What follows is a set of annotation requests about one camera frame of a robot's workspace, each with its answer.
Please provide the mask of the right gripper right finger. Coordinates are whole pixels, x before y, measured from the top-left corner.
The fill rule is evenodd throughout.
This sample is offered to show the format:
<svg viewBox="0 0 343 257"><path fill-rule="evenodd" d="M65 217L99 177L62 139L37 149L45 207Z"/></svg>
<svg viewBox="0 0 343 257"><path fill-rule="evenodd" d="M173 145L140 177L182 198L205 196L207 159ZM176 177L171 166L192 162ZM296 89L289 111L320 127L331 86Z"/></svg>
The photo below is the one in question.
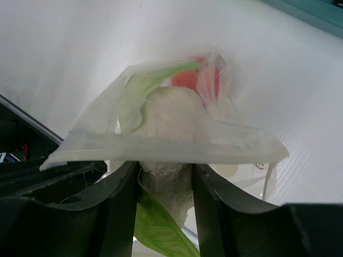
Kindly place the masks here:
<svg viewBox="0 0 343 257"><path fill-rule="evenodd" d="M204 164L192 167L201 256L342 256L342 204L258 199Z"/></svg>

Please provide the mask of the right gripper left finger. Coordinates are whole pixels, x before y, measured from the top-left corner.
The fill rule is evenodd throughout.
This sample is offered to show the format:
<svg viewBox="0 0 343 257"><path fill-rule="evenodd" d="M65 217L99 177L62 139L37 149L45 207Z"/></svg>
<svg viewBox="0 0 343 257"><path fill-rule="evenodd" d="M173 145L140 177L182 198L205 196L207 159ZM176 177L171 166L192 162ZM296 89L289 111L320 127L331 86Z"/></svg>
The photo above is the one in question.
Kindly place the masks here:
<svg viewBox="0 0 343 257"><path fill-rule="evenodd" d="M130 256L137 162L60 203L1 197L1 256Z"/></svg>

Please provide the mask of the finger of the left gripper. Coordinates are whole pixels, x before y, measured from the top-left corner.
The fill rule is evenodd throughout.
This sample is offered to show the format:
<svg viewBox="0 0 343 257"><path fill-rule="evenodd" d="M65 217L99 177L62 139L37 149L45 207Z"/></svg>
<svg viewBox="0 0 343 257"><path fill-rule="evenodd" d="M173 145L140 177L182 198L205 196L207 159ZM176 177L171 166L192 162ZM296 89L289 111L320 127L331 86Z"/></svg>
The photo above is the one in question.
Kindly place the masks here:
<svg viewBox="0 0 343 257"><path fill-rule="evenodd" d="M107 171L103 161L69 162L39 170L43 160L1 164L1 197L60 203L92 186Z"/></svg>

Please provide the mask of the green fake lettuce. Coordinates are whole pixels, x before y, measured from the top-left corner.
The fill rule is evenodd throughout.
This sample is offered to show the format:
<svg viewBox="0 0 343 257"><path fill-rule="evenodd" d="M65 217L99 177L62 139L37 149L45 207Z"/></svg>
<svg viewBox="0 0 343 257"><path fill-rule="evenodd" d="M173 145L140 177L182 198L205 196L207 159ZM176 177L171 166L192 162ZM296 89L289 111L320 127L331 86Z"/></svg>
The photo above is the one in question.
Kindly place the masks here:
<svg viewBox="0 0 343 257"><path fill-rule="evenodd" d="M163 66L147 68L130 67L126 70L122 92L118 98L116 133L125 139L123 155L132 160L147 161L154 156L155 139L143 135L143 105L147 96L159 87L169 87L174 75L194 70L201 64L194 59L174 61ZM164 207L156 201L138 175L139 198L137 202L134 236L144 246L164 256L199 256L194 243L184 234Z"/></svg>

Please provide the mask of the white fake food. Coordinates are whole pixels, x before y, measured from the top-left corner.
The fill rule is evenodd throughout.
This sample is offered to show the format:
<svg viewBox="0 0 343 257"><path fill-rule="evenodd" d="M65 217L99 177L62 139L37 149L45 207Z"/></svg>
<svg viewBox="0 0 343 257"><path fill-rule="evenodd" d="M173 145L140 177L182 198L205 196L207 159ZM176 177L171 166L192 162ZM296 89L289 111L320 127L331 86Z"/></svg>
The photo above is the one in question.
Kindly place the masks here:
<svg viewBox="0 0 343 257"><path fill-rule="evenodd" d="M143 135L155 139L154 156L141 161L141 183L179 227L193 207L191 158L187 145L208 136L196 124L207 111L200 96L183 87L159 87L143 105Z"/></svg>

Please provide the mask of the clear dotted zip bag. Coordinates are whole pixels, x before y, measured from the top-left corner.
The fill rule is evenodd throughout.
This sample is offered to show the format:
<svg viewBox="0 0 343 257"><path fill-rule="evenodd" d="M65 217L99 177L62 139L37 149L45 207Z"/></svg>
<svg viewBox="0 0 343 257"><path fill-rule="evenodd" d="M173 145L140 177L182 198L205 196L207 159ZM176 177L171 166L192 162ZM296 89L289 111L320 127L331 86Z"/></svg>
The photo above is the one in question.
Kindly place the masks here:
<svg viewBox="0 0 343 257"><path fill-rule="evenodd" d="M129 66L84 110L41 170L100 160L267 164L270 176L289 152L275 135L244 123L231 78L216 51Z"/></svg>

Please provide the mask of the red fake food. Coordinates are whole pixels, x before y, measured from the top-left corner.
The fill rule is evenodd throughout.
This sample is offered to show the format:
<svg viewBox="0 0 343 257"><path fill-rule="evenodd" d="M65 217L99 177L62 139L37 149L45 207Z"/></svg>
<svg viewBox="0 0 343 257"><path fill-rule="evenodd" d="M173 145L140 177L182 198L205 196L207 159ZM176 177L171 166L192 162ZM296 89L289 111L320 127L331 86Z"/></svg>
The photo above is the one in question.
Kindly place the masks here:
<svg viewBox="0 0 343 257"><path fill-rule="evenodd" d="M201 64L194 70L186 70L171 78L171 85L184 87L196 92L205 107L218 98L220 87L220 70L216 65L209 64L204 57L193 57Z"/></svg>

